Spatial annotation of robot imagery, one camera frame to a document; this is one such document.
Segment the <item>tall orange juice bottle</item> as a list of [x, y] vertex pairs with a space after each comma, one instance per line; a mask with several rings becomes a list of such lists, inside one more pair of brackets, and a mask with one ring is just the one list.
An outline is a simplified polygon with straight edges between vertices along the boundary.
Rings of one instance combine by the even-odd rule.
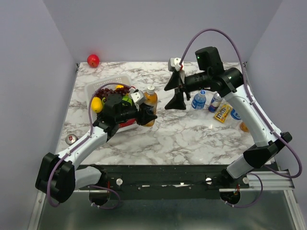
[[155, 110], [157, 109], [157, 104], [158, 104], [158, 96], [156, 92], [154, 91], [153, 94], [148, 94], [147, 91], [144, 93], [144, 96], [146, 98], [145, 103], [147, 105], [152, 106]]

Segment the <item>white bottle cap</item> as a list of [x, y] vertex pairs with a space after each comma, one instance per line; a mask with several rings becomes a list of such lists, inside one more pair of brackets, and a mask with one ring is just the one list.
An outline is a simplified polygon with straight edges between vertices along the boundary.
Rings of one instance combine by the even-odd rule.
[[153, 85], [149, 85], [149, 86], [147, 86], [146, 91], [147, 91], [148, 94], [153, 94], [154, 91], [155, 91], [155, 87]]

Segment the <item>blue label water bottle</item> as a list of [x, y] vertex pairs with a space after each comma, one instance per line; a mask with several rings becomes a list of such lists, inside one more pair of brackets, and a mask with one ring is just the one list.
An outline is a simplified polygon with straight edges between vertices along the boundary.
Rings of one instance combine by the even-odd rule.
[[241, 120], [241, 117], [239, 116], [239, 114], [235, 109], [232, 109], [230, 115], [234, 120]]

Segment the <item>small orange juice bottle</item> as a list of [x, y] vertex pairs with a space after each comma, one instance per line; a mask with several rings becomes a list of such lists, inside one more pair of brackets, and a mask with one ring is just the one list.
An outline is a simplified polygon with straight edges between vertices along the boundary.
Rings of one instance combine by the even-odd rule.
[[243, 132], [249, 132], [249, 129], [247, 128], [246, 124], [244, 122], [241, 122], [241, 124], [239, 125], [240, 129], [243, 131]]

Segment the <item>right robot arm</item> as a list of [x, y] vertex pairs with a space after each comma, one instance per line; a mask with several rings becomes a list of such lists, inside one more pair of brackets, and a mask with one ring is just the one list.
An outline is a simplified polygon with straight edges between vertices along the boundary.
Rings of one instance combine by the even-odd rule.
[[234, 108], [249, 129], [254, 145], [222, 171], [221, 183], [230, 188], [242, 175], [261, 168], [292, 140], [292, 136], [281, 132], [272, 122], [265, 124], [267, 116], [261, 117], [255, 109], [257, 102], [248, 98], [242, 73], [236, 68], [224, 69], [217, 48], [202, 48], [195, 55], [201, 72], [190, 76], [185, 75], [180, 58], [169, 59], [172, 76], [164, 90], [173, 89], [175, 94], [165, 109], [185, 110], [184, 100], [190, 99], [191, 92], [202, 89], [219, 93]]

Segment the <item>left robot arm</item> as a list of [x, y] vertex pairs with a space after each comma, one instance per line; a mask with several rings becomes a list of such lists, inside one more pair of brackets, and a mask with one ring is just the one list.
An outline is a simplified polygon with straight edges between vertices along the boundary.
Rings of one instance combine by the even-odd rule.
[[35, 187], [47, 195], [53, 207], [65, 202], [75, 188], [92, 185], [102, 189], [106, 177], [95, 167], [78, 170], [79, 165], [99, 146], [107, 143], [118, 131], [119, 124], [130, 119], [143, 126], [157, 116], [153, 107], [145, 103], [145, 95], [136, 90], [130, 94], [128, 103], [118, 94], [108, 96], [102, 112], [95, 121], [90, 121], [90, 129], [79, 140], [58, 154], [47, 153], [41, 162]]

